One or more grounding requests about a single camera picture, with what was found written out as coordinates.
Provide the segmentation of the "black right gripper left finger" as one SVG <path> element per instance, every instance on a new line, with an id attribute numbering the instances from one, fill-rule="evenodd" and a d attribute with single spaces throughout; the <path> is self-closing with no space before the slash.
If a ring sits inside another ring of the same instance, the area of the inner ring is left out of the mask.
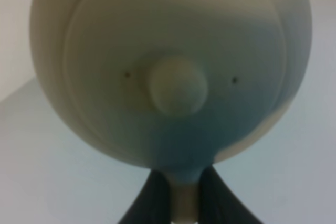
<path id="1" fill-rule="evenodd" d="M 137 198 L 119 223 L 172 223 L 172 191 L 168 179 L 161 172 L 151 170 Z"/>

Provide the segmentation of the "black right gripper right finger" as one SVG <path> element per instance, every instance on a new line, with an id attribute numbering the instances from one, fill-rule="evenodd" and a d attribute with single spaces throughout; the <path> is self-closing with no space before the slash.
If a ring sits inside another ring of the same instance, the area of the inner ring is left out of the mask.
<path id="1" fill-rule="evenodd" d="M 199 181 L 198 223 L 261 224 L 232 193 L 213 166 L 205 169 Z"/>

